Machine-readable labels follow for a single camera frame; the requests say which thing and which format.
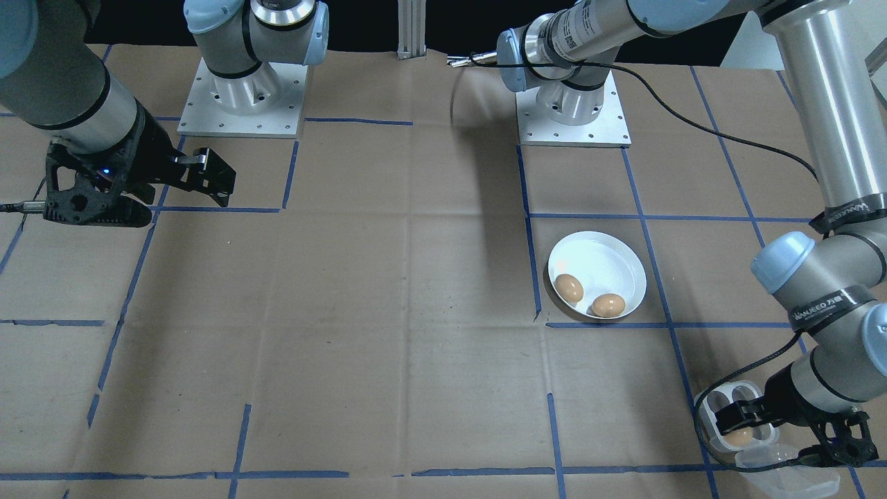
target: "grid line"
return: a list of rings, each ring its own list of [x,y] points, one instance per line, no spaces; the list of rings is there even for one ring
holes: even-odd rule
[[[687,367],[684,365],[684,357],[680,351],[680,342],[678,341],[678,334],[675,332],[675,328],[673,326],[673,320],[671,319],[671,310],[668,306],[668,297],[665,296],[665,287],[662,283],[662,276],[659,273],[659,265],[656,263],[655,251],[653,249],[653,240],[650,237],[650,231],[647,226],[647,220],[644,217],[644,209],[643,205],[640,202],[640,193],[638,191],[638,185],[634,180],[634,174],[632,173],[632,163],[629,161],[628,152],[625,147],[622,147],[622,158],[625,163],[625,173],[628,175],[629,185],[632,187],[632,195],[634,196],[635,205],[638,208],[638,215],[640,215],[640,227],[644,232],[644,240],[647,243],[647,251],[650,256],[650,265],[653,267],[653,276],[656,281],[656,287],[659,290],[659,296],[662,299],[663,312],[665,314],[665,321],[668,325],[669,337],[671,339],[671,347],[674,350],[675,358],[678,363],[678,371],[680,373],[681,383],[684,387],[684,394],[687,396],[687,405],[690,408],[690,415],[693,414],[693,391],[690,389],[690,380],[687,377]],[[703,462],[705,463],[705,475],[709,481],[709,489],[711,491],[711,499],[719,499],[718,495],[718,484],[715,482],[714,473],[711,470],[711,463],[709,460],[709,456],[703,447],[702,442],[697,442],[699,444],[700,453],[703,456]]]

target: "metal base plate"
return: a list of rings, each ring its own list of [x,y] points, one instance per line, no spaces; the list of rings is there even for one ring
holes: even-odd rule
[[[622,147],[632,143],[612,73],[604,83],[604,104],[597,119],[569,126],[545,116],[536,104],[539,89],[517,93],[517,125],[528,146]]]
[[[280,78],[282,90],[275,107],[258,115],[231,115],[210,93],[212,74],[201,59],[178,123],[178,133],[198,137],[295,139],[302,122],[308,68],[276,62],[272,62],[271,67]]]

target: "white bowl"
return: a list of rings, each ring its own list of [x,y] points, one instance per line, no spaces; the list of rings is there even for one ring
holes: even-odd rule
[[[582,284],[583,296],[576,304],[554,292],[571,309],[593,319],[619,319],[638,308],[647,292],[647,275],[638,256],[612,235],[585,231],[570,234],[554,245],[548,257],[548,278],[552,286],[562,273]],[[600,295],[615,293],[625,300],[625,310],[617,317],[598,317],[589,308]]]

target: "black background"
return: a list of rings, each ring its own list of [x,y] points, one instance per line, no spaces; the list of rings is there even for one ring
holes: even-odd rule
[[[396,50],[396,0],[325,1],[330,10],[330,50]],[[87,34],[86,41],[95,44],[194,45],[184,22],[183,3],[184,0],[103,0],[96,25]],[[428,0],[427,45],[429,49],[451,55],[491,51],[496,48],[500,32],[571,5],[570,0]],[[644,36],[624,45],[617,60],[718,66],[740,24],[742,16],[733,16],[667,39]]]

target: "light blue joint cap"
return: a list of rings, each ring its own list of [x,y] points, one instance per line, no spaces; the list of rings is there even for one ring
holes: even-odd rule
[[[724,10],[728,3],[728,0],[628,0],[634,17],[660,33],[695,28]]]
[[[875,306],[862,320],[862,344],[872,364],[887,376],[887,304]]]
[[[36,39],[37,1],[0,0],[0,78],[24,64]]]
[[[785,285],[813,251],[816,242],[799,232],[767,244],[751,262],[751,273],[771,295]]]
[[[188,31],[195,35],[212,31],[236,16],[242,7],[243,0],[185,0]]]
[[[311,25],[311,40],[305,52],[305,66],[317,66],[326,59],[326,42],[329,39],[330,15],[326,4],[317,2],[314,24]]]
[[[513,29],[503,31],[496,42],[496,61],[499,64],[521,64],[521,38]],[[500,67],[499,76],[508,90],[528,90],[529,71],[524,67]]]

